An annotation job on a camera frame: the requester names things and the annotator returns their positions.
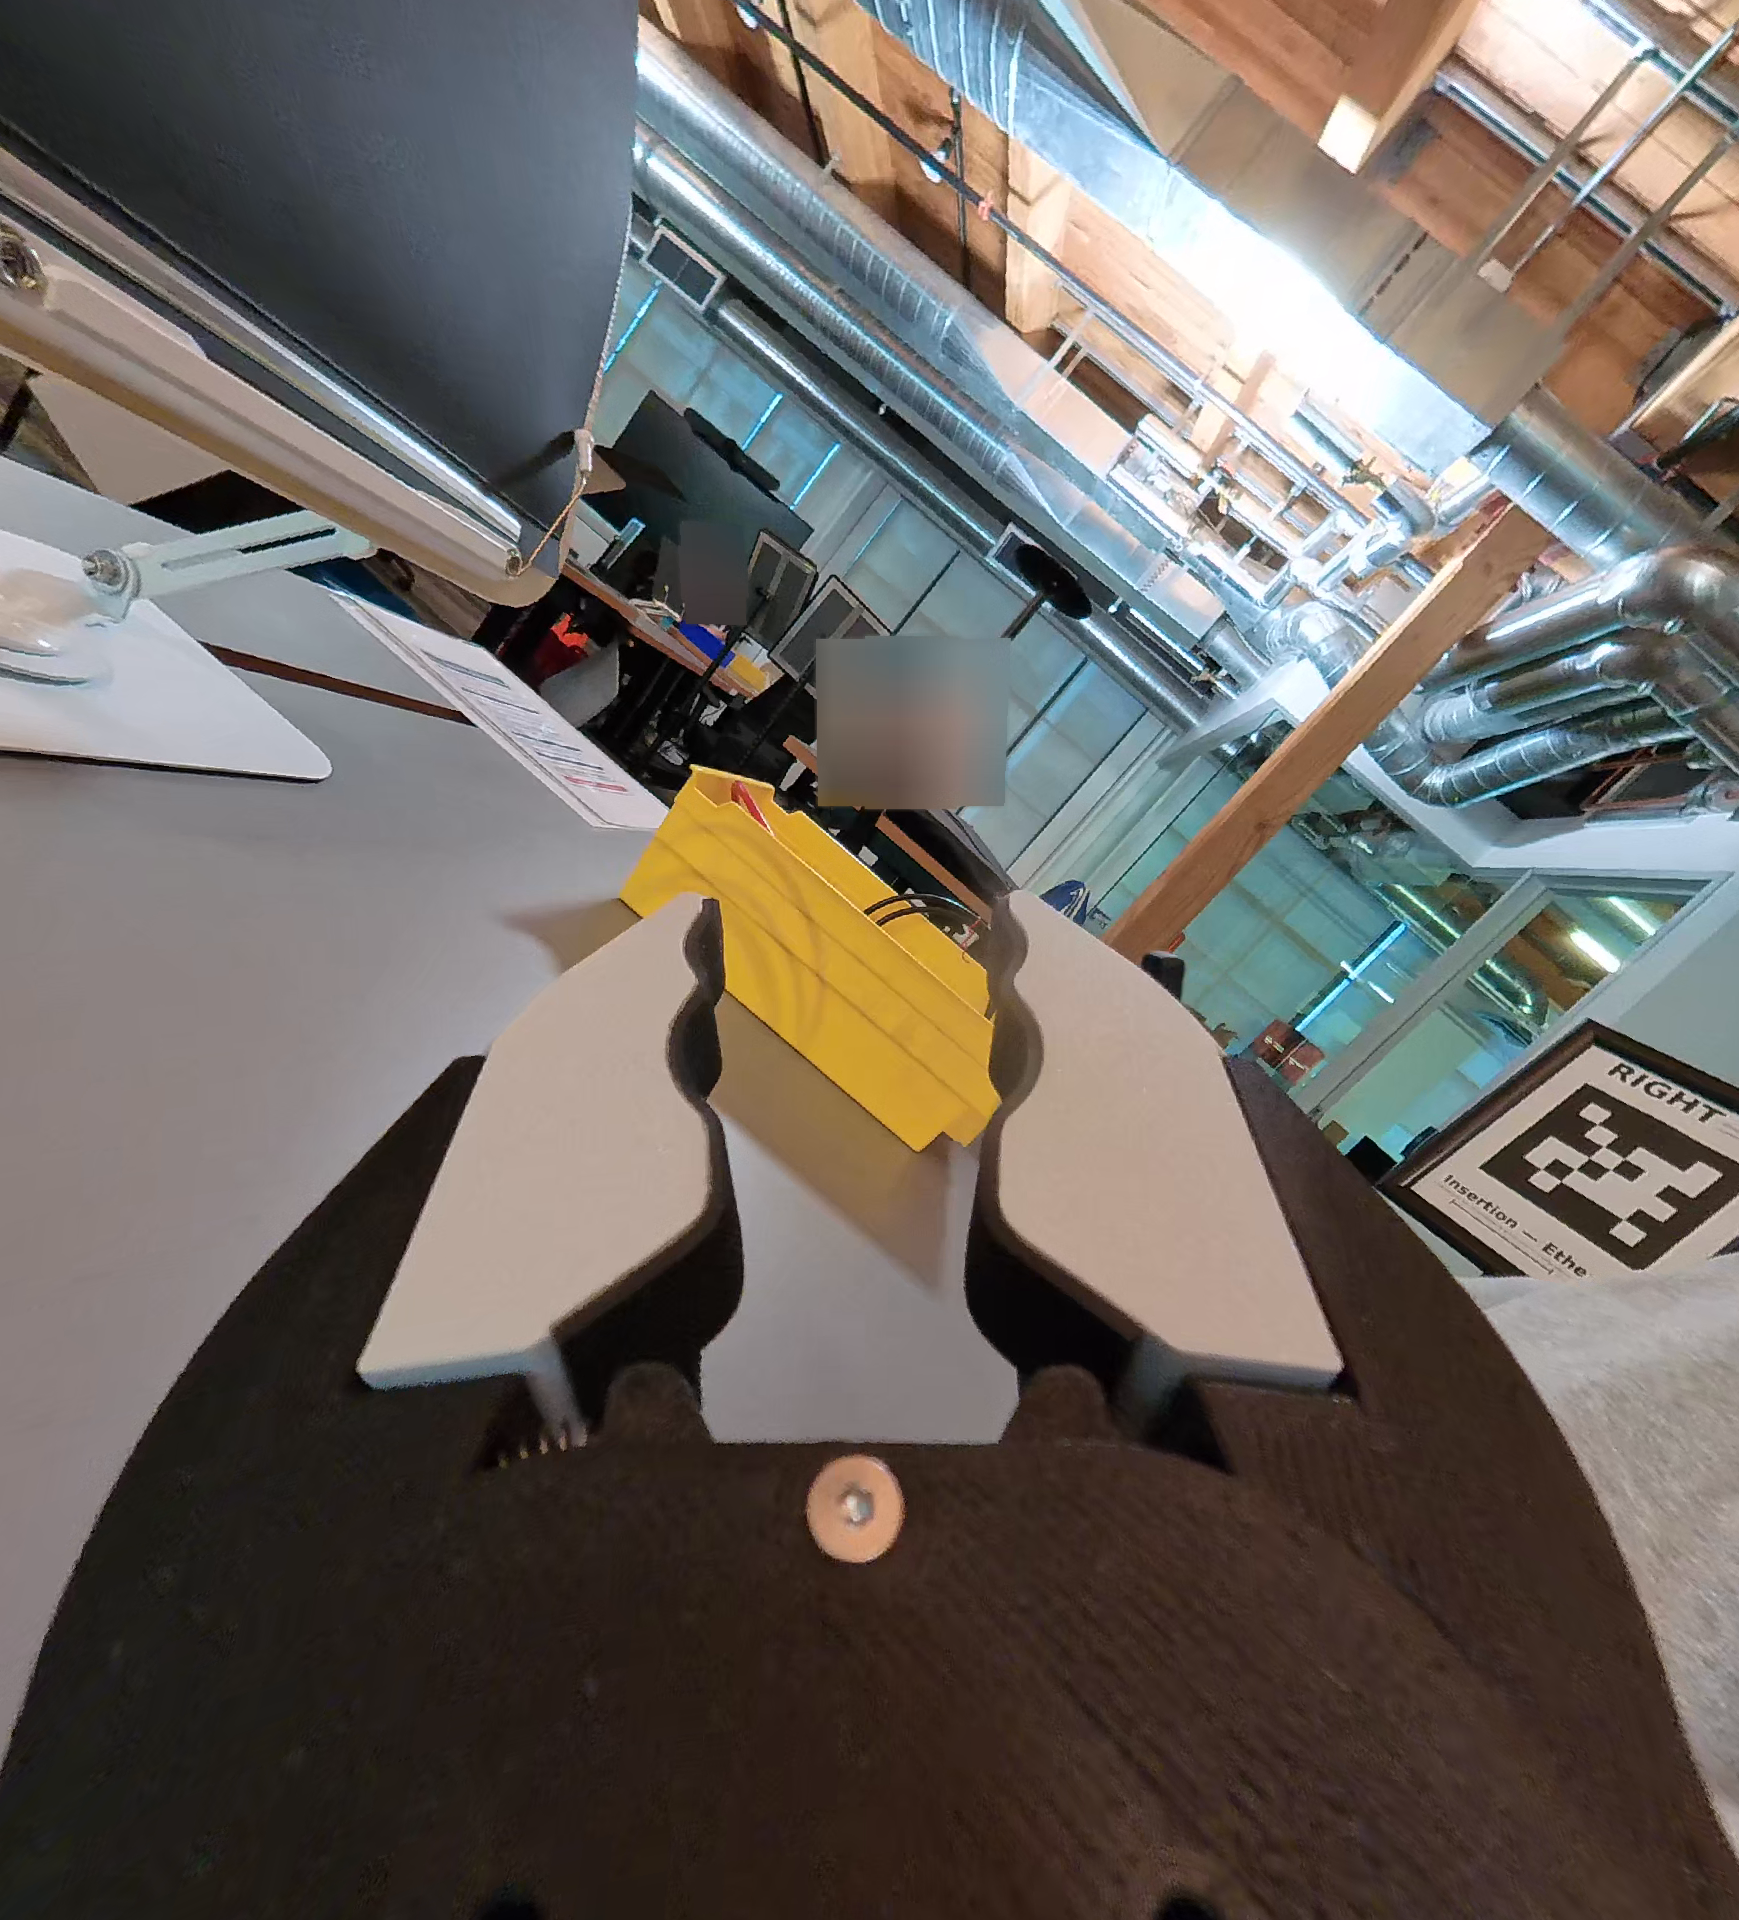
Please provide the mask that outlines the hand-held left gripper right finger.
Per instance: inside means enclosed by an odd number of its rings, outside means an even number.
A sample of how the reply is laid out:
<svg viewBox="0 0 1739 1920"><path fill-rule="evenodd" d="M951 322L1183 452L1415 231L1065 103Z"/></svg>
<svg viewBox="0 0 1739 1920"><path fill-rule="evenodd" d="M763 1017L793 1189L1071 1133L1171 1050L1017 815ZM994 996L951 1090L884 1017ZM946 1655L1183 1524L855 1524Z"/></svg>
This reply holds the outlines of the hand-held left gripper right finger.
<svg viewBox="0 0 1739 1920"><path fill-rule="evenodd" d="M994 1090L967 1220L1005 1259L1177 1373L1340 1380L1224 1047L1030 888L994 906Z"/></svg>

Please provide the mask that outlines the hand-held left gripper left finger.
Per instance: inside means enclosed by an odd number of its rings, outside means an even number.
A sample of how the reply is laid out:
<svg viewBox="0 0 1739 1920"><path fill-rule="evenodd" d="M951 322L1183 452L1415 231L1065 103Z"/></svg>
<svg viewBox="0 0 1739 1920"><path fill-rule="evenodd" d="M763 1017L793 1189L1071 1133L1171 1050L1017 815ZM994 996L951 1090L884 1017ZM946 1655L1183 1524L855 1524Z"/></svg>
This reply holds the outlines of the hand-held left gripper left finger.
<svg viewBox="0 0 1739 1920"><path fill-rule="evenodd" d="M723 906L670 901L490 1040L362 1338L369 1388L701 1367L736 1315L713 996Z"/></svg>

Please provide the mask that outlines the yellow plastic bin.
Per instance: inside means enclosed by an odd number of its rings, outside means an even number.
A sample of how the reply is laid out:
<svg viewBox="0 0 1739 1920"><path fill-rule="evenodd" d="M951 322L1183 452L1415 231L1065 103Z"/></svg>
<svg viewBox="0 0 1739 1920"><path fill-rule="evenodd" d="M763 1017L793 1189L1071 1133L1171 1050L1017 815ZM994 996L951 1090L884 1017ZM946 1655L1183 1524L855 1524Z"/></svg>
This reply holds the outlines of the yellow plastic bin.
<svg viewBox="0 0 1739 1920"><path fill-rule="evenodd" d="M623 906L713 901L723 993L911 1151L976 1145L994 1090L994 979L833 828L769 780L696 769L640 852Z"/></svg>

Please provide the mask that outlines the person's right forearm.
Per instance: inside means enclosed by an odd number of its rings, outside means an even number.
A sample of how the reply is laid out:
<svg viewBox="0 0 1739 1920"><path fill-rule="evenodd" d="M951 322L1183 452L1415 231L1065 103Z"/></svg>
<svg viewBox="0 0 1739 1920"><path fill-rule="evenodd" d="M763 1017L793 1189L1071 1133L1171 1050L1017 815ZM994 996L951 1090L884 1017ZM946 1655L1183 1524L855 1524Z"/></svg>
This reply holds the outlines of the person's right forearm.
<svg viewBox="0 0 1739 1920"><path fill-rule="evenodd" d="M1464 1281L1571 1432L1739 1853L1739 1249L1614 1281Z"/></svg>

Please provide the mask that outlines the grey desk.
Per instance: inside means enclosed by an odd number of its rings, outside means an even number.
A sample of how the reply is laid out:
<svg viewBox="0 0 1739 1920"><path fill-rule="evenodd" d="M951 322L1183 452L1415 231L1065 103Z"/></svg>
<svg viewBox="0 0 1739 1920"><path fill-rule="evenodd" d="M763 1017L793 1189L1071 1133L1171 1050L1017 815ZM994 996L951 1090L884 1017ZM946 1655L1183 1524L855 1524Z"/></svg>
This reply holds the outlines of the grey desk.
<svg viewBox="0 0 1739 1920"><path fill-rule="evenodd" d="M243 677L325 780L0 750L0 1747L140 1425L313 1201L623 934L640 828L585 828L489 727ZM744 1299L735 1440L994 1440L960 1305L976 1163L911 1151L713 1006Z"/></svg>

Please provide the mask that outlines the printed paper sheet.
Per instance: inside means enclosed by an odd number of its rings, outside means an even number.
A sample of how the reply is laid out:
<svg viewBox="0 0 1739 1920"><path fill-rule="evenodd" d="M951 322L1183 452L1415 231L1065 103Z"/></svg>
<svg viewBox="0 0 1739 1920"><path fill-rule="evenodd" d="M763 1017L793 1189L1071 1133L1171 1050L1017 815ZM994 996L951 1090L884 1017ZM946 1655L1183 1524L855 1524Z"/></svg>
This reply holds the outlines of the printed paper sheet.
<svg viewBox="0 0 1739 1920"><path fill-rule="evenodd" d="M489 727L535 780L549 780L591 828L662 828L662 796L623 776L575 723L562 723L513 667L489 645L384 614L357 590L336 610L439 689L473 727Z"/></svg>

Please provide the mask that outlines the wooden support post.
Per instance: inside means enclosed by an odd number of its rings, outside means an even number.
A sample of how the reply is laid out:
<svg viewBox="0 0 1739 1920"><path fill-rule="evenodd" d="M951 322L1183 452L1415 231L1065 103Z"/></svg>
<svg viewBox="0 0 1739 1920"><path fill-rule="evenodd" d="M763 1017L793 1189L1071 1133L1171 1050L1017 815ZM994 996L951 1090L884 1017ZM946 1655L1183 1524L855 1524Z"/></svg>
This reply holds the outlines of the wooden support post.
<svg viewBox="0 0 1739 1920"><path fill-rule="evenodd" d="M1521 508L1498 508L1411 614L1325 689L1312 723L1213 804L1213 824L1107 919L1107 955L1171 955L1191 915L1360 750L1360 739L1469 638L1545 551Z"/></svg>

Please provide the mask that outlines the silver ventilation duct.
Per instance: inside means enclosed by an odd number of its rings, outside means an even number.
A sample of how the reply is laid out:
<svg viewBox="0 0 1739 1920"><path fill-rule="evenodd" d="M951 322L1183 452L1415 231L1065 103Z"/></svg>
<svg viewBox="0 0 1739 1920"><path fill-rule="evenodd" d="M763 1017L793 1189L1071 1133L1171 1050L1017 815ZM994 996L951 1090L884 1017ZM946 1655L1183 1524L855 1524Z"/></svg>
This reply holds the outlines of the silver ventilation duct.
<svg viewBox="0 0 1739 1920"><path fill-rule="evenodd" d="M844 359L1022 528L1049 528L1139 626L1264 683L1228 610L1113 481L1135 426L653 20L640 20L640 200Z"/></svg>

